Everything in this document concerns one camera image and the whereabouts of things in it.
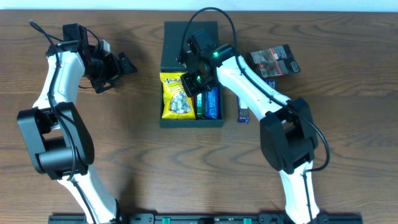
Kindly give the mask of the blue snack bar wrapper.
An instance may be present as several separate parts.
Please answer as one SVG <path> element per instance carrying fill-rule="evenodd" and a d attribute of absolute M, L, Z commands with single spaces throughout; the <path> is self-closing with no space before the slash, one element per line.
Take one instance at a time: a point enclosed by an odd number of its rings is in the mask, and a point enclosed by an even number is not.
<path fill-rule="evenodd" d="M 206 92 L 205 114 L 206 114 L 206 119 L 218 119 L 218 114 L 219 114 L 218 87 L 213 87 L 210 91 Z"/>

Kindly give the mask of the yellow nut snack bag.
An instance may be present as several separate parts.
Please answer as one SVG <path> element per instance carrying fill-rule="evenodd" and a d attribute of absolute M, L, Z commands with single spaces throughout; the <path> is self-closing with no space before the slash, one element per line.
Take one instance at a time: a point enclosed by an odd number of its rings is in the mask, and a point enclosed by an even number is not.
<path fill-rule="evenodd" d="M 163 86 L 162 119 L 196 119 L 193 101 L 183 89 L 183 72 L 160 72 Z"/>

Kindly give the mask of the black gift box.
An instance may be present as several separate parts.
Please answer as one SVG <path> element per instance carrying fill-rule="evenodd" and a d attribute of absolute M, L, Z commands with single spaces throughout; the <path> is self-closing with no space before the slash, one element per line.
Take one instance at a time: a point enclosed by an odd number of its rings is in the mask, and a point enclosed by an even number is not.
<path fill-rule="evenodd" d="M 164 43 L 160 63 L 161 72 L 184 72 L 186 69 L 177 62 L 183 31 L 187 22 L 165 21 Z M 219 43 L 218 23 L 216 21 L 192 22 L 186 37 L 194 32 L 205 29 L 215 43 Z M 219 113 L 218 119 L 159 119 L 161 128 L 220 128 L 224 125 L 224 96 L 223 87 L 218 88 Z"/>

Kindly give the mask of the dark blue chocolate bar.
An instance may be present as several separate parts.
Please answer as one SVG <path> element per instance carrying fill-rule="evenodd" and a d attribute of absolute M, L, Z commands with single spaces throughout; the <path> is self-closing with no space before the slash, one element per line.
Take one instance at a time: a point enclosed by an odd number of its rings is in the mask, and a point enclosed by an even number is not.
<path fill-rule="evenodd" d="M 248 124 L 249 121 L 249 108 L 245 102 L 238 97 L 238 122 Z"/>

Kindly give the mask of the blue Eclipse gum pack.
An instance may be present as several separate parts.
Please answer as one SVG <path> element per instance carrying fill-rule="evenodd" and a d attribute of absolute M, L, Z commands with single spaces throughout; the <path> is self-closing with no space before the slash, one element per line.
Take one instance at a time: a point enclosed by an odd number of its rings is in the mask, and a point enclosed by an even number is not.
<path fill-rule="evenodd" d="M 266 80 L 266 83 L 273 88 L 274 90 L 277 89 L 277 82 L 275 80 Z"/>

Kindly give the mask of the clear trail mix packet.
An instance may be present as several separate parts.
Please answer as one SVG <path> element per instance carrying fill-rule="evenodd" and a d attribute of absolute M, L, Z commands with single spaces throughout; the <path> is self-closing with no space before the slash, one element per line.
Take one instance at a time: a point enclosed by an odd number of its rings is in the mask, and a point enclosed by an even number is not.
<path fill-rule="evenodd" d="M 261 77 L 279 77 L 301 72 L 288 44 L 248 54 L 251 68 Z"/>

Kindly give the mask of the green snack bar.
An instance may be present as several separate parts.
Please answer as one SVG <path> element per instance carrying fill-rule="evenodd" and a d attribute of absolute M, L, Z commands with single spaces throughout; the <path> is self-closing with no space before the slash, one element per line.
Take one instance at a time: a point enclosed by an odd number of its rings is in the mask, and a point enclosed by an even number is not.
<path fill-rule="evenodd" d="M 197 119 L 205 119 L 205 95 L 202 93 L 197 94 L 195 99 Z"/>

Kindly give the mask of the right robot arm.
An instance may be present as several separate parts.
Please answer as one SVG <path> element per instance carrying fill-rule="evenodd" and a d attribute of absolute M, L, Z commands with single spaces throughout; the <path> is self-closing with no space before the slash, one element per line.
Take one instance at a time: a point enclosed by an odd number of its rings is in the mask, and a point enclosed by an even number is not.
<path fill-rule="evenodd" d="M 310 223 L 320 212 L 312 187 L 313 160 L 320 130 L 310 108 L 291 100 L 261 79 L 231 45 L 190 45 L 178 62 L 188 72 L 182 85 L 194 96 L 222 85 L 242 99 L 260 122 L 261 151 L 279 172 L 285 193 L 285 212 L 294 223 Z"/>

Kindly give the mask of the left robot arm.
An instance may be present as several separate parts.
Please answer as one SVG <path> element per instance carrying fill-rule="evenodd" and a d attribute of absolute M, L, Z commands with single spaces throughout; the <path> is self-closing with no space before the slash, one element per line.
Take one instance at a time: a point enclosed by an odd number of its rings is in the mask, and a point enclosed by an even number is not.
<path fill-rule="evenodd" d="M 31 109 L 18 113 L 17 124 L 34 169 L 73 195 L 84 211 L 79 221 L 130 223 L 98 176 L 93 140 L 75 103 L 83 77 L 114 80 L 134 66 L 124 54 L 112 54 L 105 40 L 84 50 L 79 40 L 49 48 L 42 92 Z"/>

